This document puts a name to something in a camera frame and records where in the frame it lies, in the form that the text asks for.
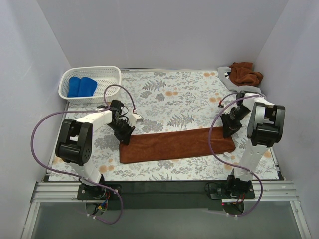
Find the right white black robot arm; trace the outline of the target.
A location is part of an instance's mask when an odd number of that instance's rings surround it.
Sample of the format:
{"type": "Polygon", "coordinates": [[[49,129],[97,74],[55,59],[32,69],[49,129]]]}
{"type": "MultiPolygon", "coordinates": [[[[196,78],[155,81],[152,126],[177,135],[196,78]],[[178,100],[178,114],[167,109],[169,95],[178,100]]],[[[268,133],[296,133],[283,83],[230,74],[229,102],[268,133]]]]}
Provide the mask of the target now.
{"type": "Polygon", "coordinates": [[[225,191],[231,198],[250,191],[253,178],[251,173],[255,171],[264,153],[282,138],[286,111],[284,106],[275,105],[258,93],[240,91],[236,100],[237,106],[221,115],[223,137],[228,138],[237,133],[242,127],[241,120],[246,115],[250,115],[250,119],[246,149],[239,167],[235,167],[227,177],[225,191]]]}

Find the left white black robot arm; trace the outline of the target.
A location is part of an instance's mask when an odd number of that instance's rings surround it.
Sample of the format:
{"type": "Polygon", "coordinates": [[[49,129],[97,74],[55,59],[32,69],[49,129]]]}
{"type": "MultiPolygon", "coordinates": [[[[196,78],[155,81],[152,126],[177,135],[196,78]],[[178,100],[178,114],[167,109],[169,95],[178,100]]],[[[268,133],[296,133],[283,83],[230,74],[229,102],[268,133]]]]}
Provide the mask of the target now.
{"type": "Polygon", "coordinates": [[[103,175],[91,161],[94,132],[107,125],[120,143],[128,145],[136,123],[143,120],[139,114],[122,113],[124,107],[121,101],[113,100],[109,107],[98,106],[95,113],[65,119],[61,126],[55,154],[75,170],[84,190],[95,199],[105,196],[106,187],[103,175]]]}

